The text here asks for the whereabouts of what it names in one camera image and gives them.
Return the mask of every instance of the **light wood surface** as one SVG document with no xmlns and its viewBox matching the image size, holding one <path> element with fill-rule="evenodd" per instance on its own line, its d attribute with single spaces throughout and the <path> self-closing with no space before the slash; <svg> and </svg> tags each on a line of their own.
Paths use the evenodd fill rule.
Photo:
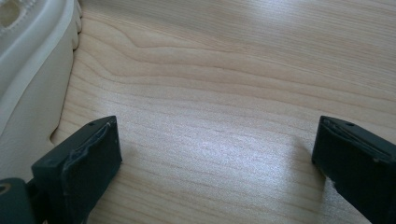
<svg viewBox="0 0 396 224">
<path fill-rule="evenodd" d="M 368 223 L 311 164 L 320 115 L 396 143 L 393 0 L 83 0 L 57 132 L 116 115 L 90 223 Z"/>
</svg>

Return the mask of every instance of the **table surface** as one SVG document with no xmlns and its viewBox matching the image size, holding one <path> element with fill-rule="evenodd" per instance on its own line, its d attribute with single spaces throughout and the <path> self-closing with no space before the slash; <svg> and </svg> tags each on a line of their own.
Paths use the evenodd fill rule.
<svg viewBox="0 0 396 224">
<path fill-rule="evenodd" d="M 60 143 L 116 115 L 90 223 L 368 223 L 311 164 L 321 115 L 396 143 L 393 0 L 82 0 Z"/>
</svg>

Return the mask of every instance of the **white plastic object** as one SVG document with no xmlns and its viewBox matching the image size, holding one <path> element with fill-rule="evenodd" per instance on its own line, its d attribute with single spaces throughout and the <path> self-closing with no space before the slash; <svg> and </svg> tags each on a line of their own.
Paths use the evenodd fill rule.
<svg viewBox="0 0 396 224">
<path fill-rule="evenodd" d="M 51 150 L 78 46 L 77 0 L 0 0 L 0 179 Z"/>
</svg>

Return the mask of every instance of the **wooden table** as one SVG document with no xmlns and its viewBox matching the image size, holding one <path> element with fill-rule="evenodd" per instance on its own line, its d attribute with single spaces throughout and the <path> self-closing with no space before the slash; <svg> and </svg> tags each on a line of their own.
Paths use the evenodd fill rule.
<svg viewBox="0 0 396 224">
<path fill-rule="evenodd" d="M 311 164 L 320 115 L 396 143 L 393 0 L 82 0 L 60 143 L 116 115 L 90 223 L 368 223 Z"/>
</svg>

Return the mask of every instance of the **black plastic piece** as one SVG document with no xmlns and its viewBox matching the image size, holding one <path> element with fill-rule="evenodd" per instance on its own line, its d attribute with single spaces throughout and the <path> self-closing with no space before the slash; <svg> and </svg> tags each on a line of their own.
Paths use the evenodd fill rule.
<svg viewBox="0 0 396 224">
<path fill-rule="evenodd" d="M 312 162 L 372 223 L 396 223 L 396 146 L 340 119 L 321 117 Z"/>
<path fill-rule="evenodd" d="M 0 181 L 0 223 L 80 224 L 120 163 L 116 117 L 95 120 L 38 160 L 28 184 Z"/>
</svg>

